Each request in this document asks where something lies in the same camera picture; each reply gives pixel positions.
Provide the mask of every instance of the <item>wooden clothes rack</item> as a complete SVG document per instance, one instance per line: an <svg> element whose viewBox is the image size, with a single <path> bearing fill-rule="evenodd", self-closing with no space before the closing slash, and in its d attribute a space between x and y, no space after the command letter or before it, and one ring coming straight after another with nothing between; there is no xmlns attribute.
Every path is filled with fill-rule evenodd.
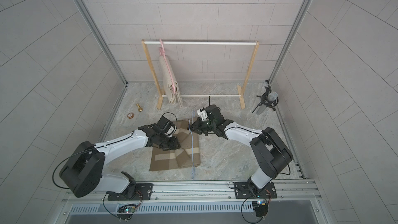
<svg viewBox="0 0 398 224"><path fill-rule="evenodd" d="M148 65L149 65L150 71L153 76L153 80L155 81L155 85L156 85L156 88L157 88L158 94L159 94L158 104L156 107L157 107L157 109L160 110L162 108L163 97L166 97L166 95L164 93L164 89L161 88L159 85L159 81L156 76L156 72L153 67L153 64L152 64L152 59L149 55L147 44L160 44L160 42L142 40L142 47L144 48L145 55L147 56ZM181 95L181 97L209 97L209 96L211 96L211 97L239 97L240 107L242 109L244 109L246 107L245 101L243 99L243 95L245 93L246 85L249 80L249 76L250 76L250 72L251 72L251 68L253 67L253 63L256 58L258 46L260 44L258 41L257 42L163 42L163 44L253 45L254 49L253 49L253 52L251 53L251 58L250 58L247 72L246 72L245 81L243 82L243 87L238 85L238 94L237 95Z"/></svg>

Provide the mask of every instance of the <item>white rod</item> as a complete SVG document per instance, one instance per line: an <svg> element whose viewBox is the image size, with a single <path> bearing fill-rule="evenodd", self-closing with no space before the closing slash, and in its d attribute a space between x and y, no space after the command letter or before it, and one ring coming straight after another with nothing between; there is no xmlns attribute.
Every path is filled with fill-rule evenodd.
<svg viewBox="0 0 398 224"><path fill-rule="evenodd" d="M181 97L240 97L239 94L197 94L197 95L181 95Z"/></svg>
<svg viewBox="0 0 398 224"><path fill-rule="evenodd" d="M145 44L160 44L158 41L145 41ZM207 44L207 45L256 45L256 42L163 42L163 44Z"/></svg>

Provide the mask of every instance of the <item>brown blanket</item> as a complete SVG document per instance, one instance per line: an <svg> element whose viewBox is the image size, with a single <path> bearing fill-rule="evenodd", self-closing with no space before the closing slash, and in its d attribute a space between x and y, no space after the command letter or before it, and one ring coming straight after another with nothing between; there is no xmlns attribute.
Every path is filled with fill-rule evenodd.
<svg viewBox="0 0 398 224"><path fill-rule="evenodd" d="M159 148L153 147L149 171L154 172L159 170L192 167L192 154L193 166L199 166L199 135L197 133L192 134L193 149L191 132L188 130L188 120L178 121L177 130L173 136L177 137L178 142L181 144L181 148L164 152Z"/></svg>

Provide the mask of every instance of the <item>hanging towel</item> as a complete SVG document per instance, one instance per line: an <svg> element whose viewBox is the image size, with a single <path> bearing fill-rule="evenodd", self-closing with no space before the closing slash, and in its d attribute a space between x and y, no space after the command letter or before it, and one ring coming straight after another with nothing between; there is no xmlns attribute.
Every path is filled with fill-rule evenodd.
<svg viewBox="0 0 398 224"><path fill-rule="evenodd" d="M163 87L164 87L164 91L167 95L167 99L169 100L169 102L171 104L175 104L176 101L178 101L180 107L182 107L182 98L181 98L180 89L178 88L178 83L176 81L176 77L174 76L172 67L170 66L170 62L169 62L169 59L167 58L167 56L166 56L166 61L164 60L163 56L160 56L159 64L160 64L160 69L162 70L162 73L163 73ZM173 82L172 81L174 81L174 86L176 88L175 94L173 93Z"/></svg>
<svg viewBox="0 0 398 224"><path fill-rule="evenodd" d="M181 148L163 151L154 144L152 147L152 158L149 171L155 172L192 167L192 156L193 166L196 167L200 165L199 134L195 132L191 133L188 130L188 120L178 121L177 130L173 136L177 137Z"/></svg>

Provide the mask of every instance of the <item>marble floor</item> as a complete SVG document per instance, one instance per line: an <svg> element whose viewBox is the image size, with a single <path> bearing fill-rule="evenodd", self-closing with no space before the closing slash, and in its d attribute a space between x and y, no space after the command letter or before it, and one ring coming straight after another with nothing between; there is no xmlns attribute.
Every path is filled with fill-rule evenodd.
<svg viewBox="0 0 398 224"><path fill-rule="evenodd" d="M237 83L179 83L182 94L237 94ZM226 119L254 129L273 128L285 141L281 125L276 112L268 108L260 116L252 113L259 98L265 92L263 83L248 83L244 95L246 108L241 110L238 97L212 97L211 104L216 104ZM136 104L144 109L138 112ZM172 112L177 118L191 118L192 110L206 107L209 99L206 97L183 97L183 107L171 105L164 98L162 109L156 108L157 89L153 83L130 83L126 94L116 113L113 123L107 133L106 140L126 135L138 127L156 123L164 112ZM129 112L134 118L127 118ZM258 168L258 164L251 147L234 140L226 140L216 135L199 136L201 165L195 167L194 180L246 180ZM129 152L113 160L104 168L118 169L132 175L137 181L187 181L192 180L192 168L172 169L167 171L150 172L152 148L142 148ZM277 179L298 179L293 162L290 163L291 174L279 174Z"/></svg>

